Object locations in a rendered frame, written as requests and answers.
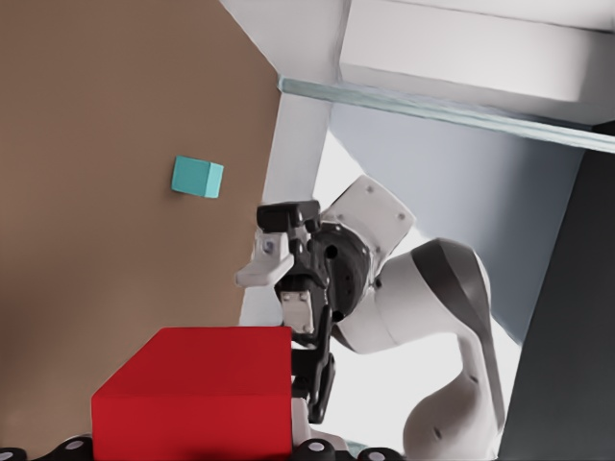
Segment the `red wooden cube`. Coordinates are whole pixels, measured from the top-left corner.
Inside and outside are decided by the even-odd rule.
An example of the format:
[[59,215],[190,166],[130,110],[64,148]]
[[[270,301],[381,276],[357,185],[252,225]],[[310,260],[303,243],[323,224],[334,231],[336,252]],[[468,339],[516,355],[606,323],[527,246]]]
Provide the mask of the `red wooden cube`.
[[95,461],[285,461],[291,332],[163,328],[91,399]]

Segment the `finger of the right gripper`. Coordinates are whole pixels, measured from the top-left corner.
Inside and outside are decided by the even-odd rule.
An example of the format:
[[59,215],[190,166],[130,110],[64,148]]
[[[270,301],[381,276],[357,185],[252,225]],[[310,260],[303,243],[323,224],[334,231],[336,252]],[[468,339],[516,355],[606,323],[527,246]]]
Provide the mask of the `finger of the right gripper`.
[[331,353],[332,313],[323,311],[313,334],[293,333],[292,340],[300,345],[291,353],[294,377],[292,397],[307,403],[307,419],[312,424],[323,423],[335,377],[335,360]]
[[235,274],[235,283],[243,288],[274,285],[294,266],[285,232],[259,230],[250,262]]

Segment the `blue wooden cube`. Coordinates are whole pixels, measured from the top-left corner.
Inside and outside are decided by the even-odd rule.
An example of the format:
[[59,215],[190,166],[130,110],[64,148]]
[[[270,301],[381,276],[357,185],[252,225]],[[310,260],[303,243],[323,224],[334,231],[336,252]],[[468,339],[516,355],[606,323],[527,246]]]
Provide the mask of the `blue wooden cube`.
[[219,197],[224,166],[215,162],[176,156],[171,189],[188,195],[216,199]]

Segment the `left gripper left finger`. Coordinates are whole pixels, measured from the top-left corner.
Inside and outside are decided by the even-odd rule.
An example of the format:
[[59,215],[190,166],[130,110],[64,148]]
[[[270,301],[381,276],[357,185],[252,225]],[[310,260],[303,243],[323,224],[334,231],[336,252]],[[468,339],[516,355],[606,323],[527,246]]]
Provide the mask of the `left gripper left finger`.
[[22,448],[0,448],[0,461],[94,461],[92,436],[71,437],[36,458],[30,457]]

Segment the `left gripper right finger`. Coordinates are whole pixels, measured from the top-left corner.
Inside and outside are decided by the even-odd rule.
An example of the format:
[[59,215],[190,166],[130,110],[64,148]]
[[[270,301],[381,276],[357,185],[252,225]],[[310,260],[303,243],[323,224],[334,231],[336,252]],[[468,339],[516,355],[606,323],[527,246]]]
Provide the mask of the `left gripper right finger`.
[[370,447],[330,435],[293,435],[290,461],[402,461],[390,448]]

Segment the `dark grey panel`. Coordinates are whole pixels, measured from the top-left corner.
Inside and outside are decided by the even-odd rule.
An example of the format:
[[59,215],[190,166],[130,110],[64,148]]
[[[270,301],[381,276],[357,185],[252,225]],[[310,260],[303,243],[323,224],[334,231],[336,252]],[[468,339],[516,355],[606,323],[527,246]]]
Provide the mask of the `dark grey panel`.
[[615,155],[583,156],[529,324],[503,461],[615,461]]

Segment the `silver frame crossbeam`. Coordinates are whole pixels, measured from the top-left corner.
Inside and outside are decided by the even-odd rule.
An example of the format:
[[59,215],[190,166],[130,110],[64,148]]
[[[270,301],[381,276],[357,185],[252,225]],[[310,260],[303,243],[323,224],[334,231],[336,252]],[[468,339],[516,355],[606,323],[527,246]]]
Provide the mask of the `silver frame crossbeam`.
[[443,103],[393,97],[365,89],[296,80],[284,76],[278,78],[278,89],[284,94],[506,133],[526,139],[615,155],[615,136],[607,134],[485,113],[474,109],[460,109]]

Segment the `silver frame post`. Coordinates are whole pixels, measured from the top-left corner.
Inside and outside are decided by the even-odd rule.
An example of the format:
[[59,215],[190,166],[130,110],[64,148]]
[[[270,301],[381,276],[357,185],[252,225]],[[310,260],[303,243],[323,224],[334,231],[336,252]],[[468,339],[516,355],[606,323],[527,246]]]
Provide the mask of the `silver frame post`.
[[[286,94],[281,96],[261,201],[299,202],[312,198],[332,105]],[[238,324],[277,326],[282,309],[271,286],[247,288]]]

